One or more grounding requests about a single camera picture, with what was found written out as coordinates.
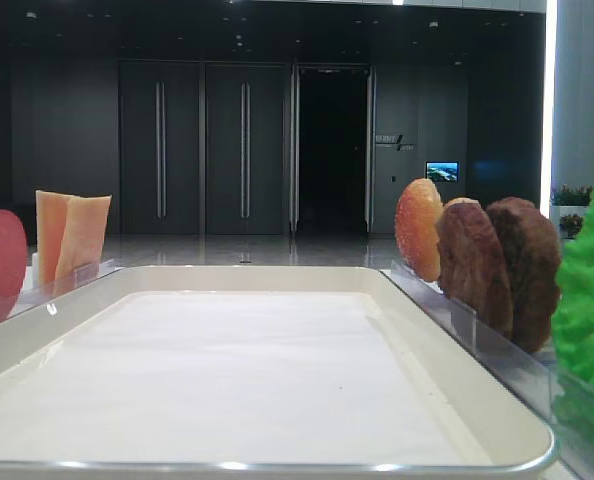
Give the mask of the rear brown meat patty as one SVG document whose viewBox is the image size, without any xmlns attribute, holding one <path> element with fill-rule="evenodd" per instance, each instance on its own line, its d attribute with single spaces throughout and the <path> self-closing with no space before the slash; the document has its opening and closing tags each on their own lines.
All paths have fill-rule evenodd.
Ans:
<svg viewBox="0 0 594 480">
<path fill-rule="evenodd" d="M 556 274 L 562 256 L 553 223 L 530 201 L 506 197 L 486 213 L 500 241 L 513 299 L 512 342 L 528 353 L 551 335 L 560 289 Z"/>
</svg>

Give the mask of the sesame bun top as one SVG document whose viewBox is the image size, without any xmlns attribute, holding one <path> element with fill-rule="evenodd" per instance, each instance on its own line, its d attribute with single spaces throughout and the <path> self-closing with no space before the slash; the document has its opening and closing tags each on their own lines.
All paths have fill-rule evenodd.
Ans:
<svg viewBox="0 0 594 480">
<path fill-rule="evenodd" d="M 412 181 L 403 190 L 395 212 L 395 238 L 400 254 L 414 273 L 426 282 L 440 275 L 436 222 L 443 203 L 434 183 L 426 178 Z"/>
</svg>

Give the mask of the front brown meat patty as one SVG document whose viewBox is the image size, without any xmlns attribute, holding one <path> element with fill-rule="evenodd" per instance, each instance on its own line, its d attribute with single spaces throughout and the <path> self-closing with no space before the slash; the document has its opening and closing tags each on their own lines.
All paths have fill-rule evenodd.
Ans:
<svg viewBox="0 0 594 480">
<path fill-rule="evenodd" d="M 487 213 L 475 204 L 443 211 L 437 225 L 438 284 L 450 299 L 475 310 L 482 323 L 508 338 L 513 301 L 506 261 Z"/>
</svg>

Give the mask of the green lettuce leaf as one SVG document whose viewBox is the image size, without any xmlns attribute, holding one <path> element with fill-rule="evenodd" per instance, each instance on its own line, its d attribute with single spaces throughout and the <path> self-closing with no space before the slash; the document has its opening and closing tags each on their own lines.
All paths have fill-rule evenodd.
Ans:
<svg viewBox="0 0 594 480">
<path fill-rule="evenodd" d="M 556 283 L 561 299 L 552 336 L 563 395 L 555 412 L 594 443 L 594 189 L 580 232 L 565 246 Z"/>
</svg>

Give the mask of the rear orange cheese slice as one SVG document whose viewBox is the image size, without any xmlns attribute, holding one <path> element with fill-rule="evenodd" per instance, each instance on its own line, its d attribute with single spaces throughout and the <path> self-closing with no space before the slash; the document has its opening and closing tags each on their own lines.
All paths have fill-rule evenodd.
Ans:
<svg viewBox="0 0 594 480">
<path fill-rule="evenodd" d="M 39 285 L 55 280 L 66 225 L 68 202 L 72 195 L 37 190 L 37 254 Z"/>
</svg>

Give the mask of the lower potted plant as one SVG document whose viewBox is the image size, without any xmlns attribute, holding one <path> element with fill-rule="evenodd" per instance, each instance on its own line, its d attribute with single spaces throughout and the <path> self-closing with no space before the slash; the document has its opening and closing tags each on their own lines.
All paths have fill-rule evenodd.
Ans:
<svg viewBox="0 0 594 480">
<path fill-rule="evenodd" d="M 578 214 L 567 214 L 560 217 L 559 227 L 563 239 L 574 240 L 580 233 L 584 217 Z"/>
</svg>

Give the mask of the small wall display screen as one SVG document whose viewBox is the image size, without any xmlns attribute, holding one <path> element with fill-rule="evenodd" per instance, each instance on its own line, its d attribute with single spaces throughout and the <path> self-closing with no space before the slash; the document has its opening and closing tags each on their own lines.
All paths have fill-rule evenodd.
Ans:
<svg viewBox="0 0 594 480">
<path fill-rule="evenodd" d="M 435 183 L 454 183 L 459 179 L 458 162 L 427 162 L 425 177 Z"/>
</svg>

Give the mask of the left clear acrylic holder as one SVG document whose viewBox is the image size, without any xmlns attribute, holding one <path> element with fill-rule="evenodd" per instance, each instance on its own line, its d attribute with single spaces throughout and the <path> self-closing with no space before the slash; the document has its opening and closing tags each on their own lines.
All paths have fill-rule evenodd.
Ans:
<svg viewBox="0 0 594 480">
<path fill-rule="evenodd" d="M 88 264 L 54 282 L 36 288 L 23 289 L 11 297 L 0 298 L 0 323 L 41 304 L 53 302 L 59 296 L 90 284 L 116 270 L 118 267 L 114 259 L 98 264 Z"/>
</svg>

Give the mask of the middle dark double door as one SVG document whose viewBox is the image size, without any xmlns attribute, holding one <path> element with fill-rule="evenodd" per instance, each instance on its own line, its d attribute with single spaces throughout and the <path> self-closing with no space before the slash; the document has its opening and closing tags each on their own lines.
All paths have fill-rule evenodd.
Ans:
<svg viewBox="0 0 594 480">
<path fill-rule="evenodd" d="M 209 65 L 206 100 L 206 233 L 282 234 L 283 69 Z"/>
</svg>

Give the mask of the clear acrylic holder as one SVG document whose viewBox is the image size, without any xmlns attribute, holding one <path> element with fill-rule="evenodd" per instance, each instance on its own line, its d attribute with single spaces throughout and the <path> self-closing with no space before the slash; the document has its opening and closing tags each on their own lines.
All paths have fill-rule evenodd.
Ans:
<svg viewBox="0 0 594 480">
<path fill-rule="evenodd" d="M 594 387 L 568 372 L 550 345 L 528 354 L 482 323 L 474 310 L 450 300 L 411 268 L 392 261 L 397 287 L 510 393 L 552 426 L 563 464 L 580 479 L 594 479 Z"/>
<path fill-rule="evenodd" d="M 0 298 L 0 323 L 41 304 L 53 302 L 59 296 L 90 284 L 116 270 L 118 267 L 114 259 L 98 264 L 88 264 L 54 282 L 36 288 L 23 289 L 11 297 Z"/>
</svg>

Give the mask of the white rectangular tray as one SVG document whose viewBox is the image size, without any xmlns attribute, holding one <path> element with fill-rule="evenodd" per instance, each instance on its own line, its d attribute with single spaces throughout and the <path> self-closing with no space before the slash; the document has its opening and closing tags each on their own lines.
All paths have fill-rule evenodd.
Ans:
<svg viewBox="0 0 594 480">
<path fill-rule="evenodd" d="M 393 280 L 367 268 L 143 266 L 111 273 L 0 324 L 0 376 L 132 294 L 361 293 L 488 457 L 468 465 L 0 460 L 0 479 L 536 479 L 555 461 L 551 427 L 436 325 Z"/>
</svg>

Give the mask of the white paper tray liner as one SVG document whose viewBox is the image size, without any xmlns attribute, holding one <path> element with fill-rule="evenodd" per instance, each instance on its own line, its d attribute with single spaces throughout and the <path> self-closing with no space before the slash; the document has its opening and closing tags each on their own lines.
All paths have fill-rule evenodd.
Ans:
<svg viewBox="0 0 594 480">
<path fill-rule="evenodd" d="M 488 457 L 361 293 L 132 294 L 0 376 L 0 460 Z"/>
</svg>

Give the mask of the brown meat patty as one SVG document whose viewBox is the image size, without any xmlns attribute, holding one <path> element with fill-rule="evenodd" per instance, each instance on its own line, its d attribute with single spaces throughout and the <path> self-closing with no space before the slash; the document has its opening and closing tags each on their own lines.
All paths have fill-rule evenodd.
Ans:
<svg viewBox="0 0 594 480">
<path fill-rule="evenodd" d="M 508 338 L 513 301 L 506 261 L 487 213 L 475 204 L 443 211 L 437 225 L 438 284 L 450 299 L 475 310 L 482 323 Z"/>
<path fill-rule="evenodd" d="M 512 342 L 528 353 L 551 335 L 560 289 L 556 274 L 562 256 L 553 223 L 530 201 L 506 197 L 486 213 L 500 241 L 513 299 Z"/>
</svg>

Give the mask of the potted plant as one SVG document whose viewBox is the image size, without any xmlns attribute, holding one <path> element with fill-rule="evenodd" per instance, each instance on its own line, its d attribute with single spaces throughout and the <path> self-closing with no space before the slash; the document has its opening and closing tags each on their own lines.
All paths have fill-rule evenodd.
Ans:
<svg viewBox="0 0 594 480">
<path fill-rule="evenodd" d="M 567 214 L 560 217 L 559 227 L 563 239 L 574 240 L 580 233 L 584 217 L 578 214 Z"/>
<path fill-rule="evenodd" d="M 572 188 L 568 185 L 562 185 L 561 187 L 554 187 L 551 190 L 551 205 L 587 207 L 590 205 L 592 192 L 592 186 Z"/>
</svg>

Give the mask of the right clear acrylic holder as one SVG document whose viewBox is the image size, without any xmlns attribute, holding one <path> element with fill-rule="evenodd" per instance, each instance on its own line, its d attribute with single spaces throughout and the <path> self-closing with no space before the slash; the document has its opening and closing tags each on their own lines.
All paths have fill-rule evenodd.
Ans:
<svg viewBox="0 0 594 480">
<path fill-rule="evenodd" d="M 411 268 L 392 261 L 397 287 L 510 393 L 552 426 L 563 464 L 580 479 L 594 479 L 594 387 L 568 372 L 550 345 L 528 354 L 482 323 L 474 310 L 450 300 Z"/>
</svg>

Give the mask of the upper potted plant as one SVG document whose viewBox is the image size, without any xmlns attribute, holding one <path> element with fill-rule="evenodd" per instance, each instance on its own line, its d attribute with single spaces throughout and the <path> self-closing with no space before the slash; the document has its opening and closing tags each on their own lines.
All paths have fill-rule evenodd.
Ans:
<svg viewBox="0 0 594 480">
<path fill-rule="evenodd" d="M 562 185 L 561 187 L 554 187 L 551 190 L 551 205 L 587 207 L 590 205 L 592 192 L 592 186 L 572 188 L 568 185 Z"/>
</svg>

